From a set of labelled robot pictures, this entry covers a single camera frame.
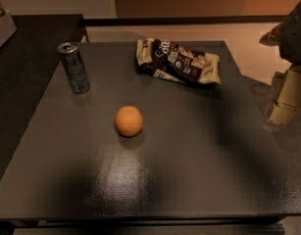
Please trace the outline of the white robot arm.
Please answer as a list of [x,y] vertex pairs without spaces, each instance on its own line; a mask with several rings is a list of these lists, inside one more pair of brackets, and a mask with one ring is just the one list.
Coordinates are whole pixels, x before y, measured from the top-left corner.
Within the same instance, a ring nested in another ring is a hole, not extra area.
[[260,43],[277,46],[280,57],[291,64],[286,72],[275,72],[271,101],[264,113],[264,127],[278,131],[301,109],[301,0],[282,23],[260,38]]

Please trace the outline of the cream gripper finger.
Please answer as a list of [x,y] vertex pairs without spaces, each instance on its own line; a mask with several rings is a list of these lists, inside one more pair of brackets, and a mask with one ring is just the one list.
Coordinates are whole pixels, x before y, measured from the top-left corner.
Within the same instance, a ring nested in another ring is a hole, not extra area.
[[265,111],[268,124],[287,125],[301,109],[301,65],[291,65],[286,72],[275,73],[271,101]]

